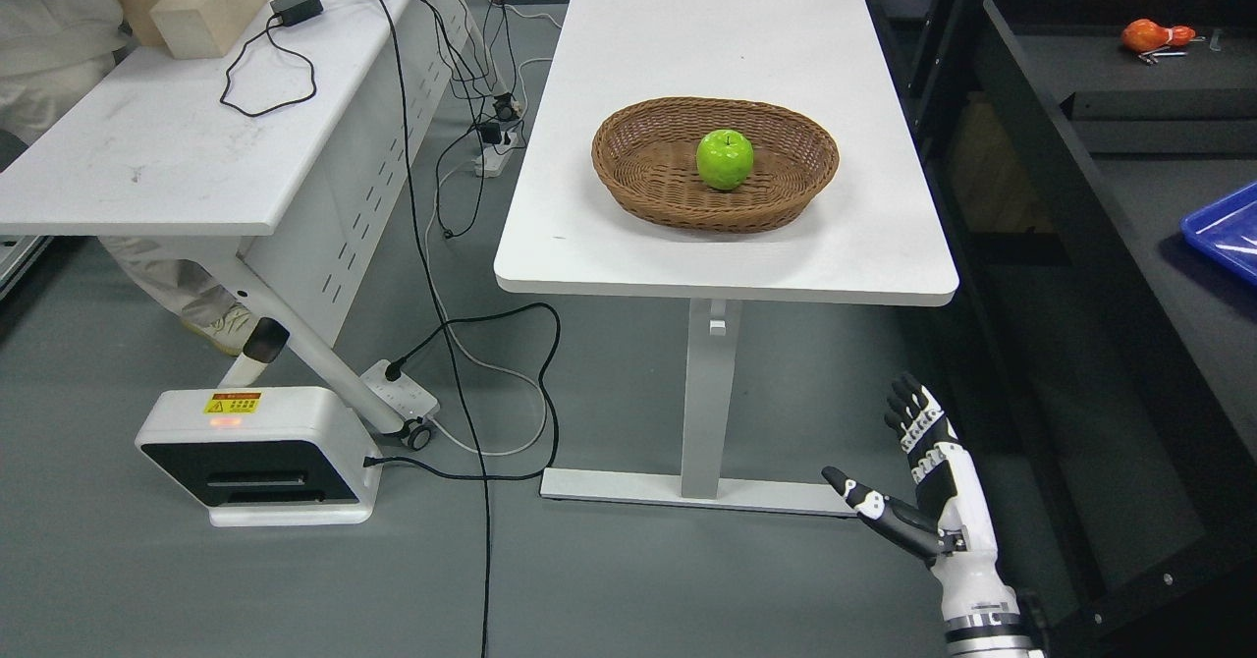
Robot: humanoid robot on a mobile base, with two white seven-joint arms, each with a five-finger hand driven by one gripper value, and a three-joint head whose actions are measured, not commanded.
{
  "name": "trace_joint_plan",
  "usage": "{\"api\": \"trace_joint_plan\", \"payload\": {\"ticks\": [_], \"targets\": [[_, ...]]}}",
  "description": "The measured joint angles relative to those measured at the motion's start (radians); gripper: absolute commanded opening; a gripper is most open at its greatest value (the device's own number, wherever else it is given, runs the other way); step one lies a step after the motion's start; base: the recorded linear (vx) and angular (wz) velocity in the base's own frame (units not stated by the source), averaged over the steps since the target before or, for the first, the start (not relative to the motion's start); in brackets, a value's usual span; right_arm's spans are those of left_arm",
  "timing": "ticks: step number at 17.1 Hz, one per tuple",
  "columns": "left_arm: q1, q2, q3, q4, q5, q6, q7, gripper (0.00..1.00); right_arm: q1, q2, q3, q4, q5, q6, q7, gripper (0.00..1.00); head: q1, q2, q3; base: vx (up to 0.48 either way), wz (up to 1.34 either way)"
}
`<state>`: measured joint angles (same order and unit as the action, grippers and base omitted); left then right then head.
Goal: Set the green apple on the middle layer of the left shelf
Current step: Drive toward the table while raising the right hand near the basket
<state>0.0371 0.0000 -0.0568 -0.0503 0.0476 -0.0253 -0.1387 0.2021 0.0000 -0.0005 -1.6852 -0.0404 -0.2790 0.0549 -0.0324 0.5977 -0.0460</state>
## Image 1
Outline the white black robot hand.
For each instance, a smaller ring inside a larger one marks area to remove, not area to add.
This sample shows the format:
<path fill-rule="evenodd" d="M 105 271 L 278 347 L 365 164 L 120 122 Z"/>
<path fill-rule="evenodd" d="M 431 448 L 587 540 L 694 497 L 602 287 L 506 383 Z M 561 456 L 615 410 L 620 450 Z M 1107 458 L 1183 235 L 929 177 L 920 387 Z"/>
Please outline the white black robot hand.
<path fill-rule="evenodd" d="M 952 630 L 1013 627 L 1017 596 L 997 570 L 998 541 L 970 453 L 933 393 L 911 372 L 892 380 L 884 421 L 899 437 L 915 501 L 864 484 L 833 466 L 821 474 L 867 527 L 920 560 L 940 583 Z"/>

